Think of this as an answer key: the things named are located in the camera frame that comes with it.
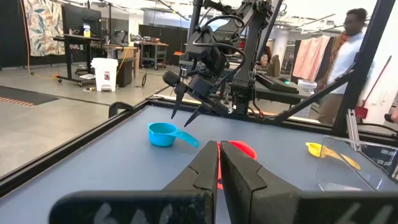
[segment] white shirt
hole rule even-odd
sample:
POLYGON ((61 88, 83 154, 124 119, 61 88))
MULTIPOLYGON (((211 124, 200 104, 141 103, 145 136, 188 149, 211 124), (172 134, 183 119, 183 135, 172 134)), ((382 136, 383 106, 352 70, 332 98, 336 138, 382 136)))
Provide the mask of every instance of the white shirt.
MULTIPOLYGON (((361 47, 364 34, 359 33, 354 36, 349 37, 349 39, 341 46, 337 53, 335 63, 333 64, 333 69, 330 72, 328 78, 328 85, 332 84, 336 78, 342 76, 342 74, 347 71, 349 66, 354 62, 356 53, 361 47)), ((347 83, 341 87, 333 90, 333 94, 344 94, 347 87, 347 83)))

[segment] floor mat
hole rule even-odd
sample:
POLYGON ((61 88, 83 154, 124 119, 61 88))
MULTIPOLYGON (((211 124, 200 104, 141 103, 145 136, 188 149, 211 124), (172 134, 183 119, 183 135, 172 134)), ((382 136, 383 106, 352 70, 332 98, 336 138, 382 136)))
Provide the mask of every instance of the floor mat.
POLYGON ((24 106, 36 106, 58 99, 59 98, 57 97, 44 93, 36 93, 33 91, 0 86, 0 101, 7 103, 15 103, 24 106))

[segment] blue measuring cup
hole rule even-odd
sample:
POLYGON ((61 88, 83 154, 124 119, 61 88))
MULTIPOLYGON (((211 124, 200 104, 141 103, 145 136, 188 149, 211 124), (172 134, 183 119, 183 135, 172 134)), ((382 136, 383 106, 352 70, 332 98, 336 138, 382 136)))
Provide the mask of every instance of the blue measuring cup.
POLYGON ((200 143, 192 135, 182 131, 170 123, 151 123, 148 124, 149 141, 160 147, 171 146, 175 138, 180 138, 192 146, 199 147, 200 143))

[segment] yellow measuring spoon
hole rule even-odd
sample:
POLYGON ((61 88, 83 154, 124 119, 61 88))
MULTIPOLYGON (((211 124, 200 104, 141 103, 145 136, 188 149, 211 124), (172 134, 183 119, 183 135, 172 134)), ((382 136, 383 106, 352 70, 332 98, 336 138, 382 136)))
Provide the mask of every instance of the yellow measuring spoon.
MULTIPOLYGON (((308 151, 313 156, 320 157, 321 156, 321 148, 322 148, 322 156, 321 156, 322 159, 325 158, 326 156, 331 156, 335 159, 344 161, 335 151, 328 149, 326 146, 322 146, 321 144, 314 143, 314 142, 307 142, 307 143, 305 143, 305 145, 308 146, 308 151)), ((348 156, 345 156, 345 155, 342 155, 342 156, 355 169, 361 170, 361 166, 357 162, 355 162, 348 156)))

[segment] red bowl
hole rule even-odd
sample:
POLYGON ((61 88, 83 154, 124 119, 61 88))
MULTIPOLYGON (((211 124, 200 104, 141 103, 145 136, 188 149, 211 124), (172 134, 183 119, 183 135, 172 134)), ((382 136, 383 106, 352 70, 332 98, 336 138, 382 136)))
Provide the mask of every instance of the red bowl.
MULTIPOLYGON (((230 140, 229 143, 240 149, 242 152, 244 152, 246 155, 257 161, 257 153, 255 150, 250 147, 246 142, 243 141, 234 141, 230 140)), ((220 164, 220 142, 217 143, 218 145, 218 188, 223 190, 223 184, 221 183, 221 164, 220 164)))

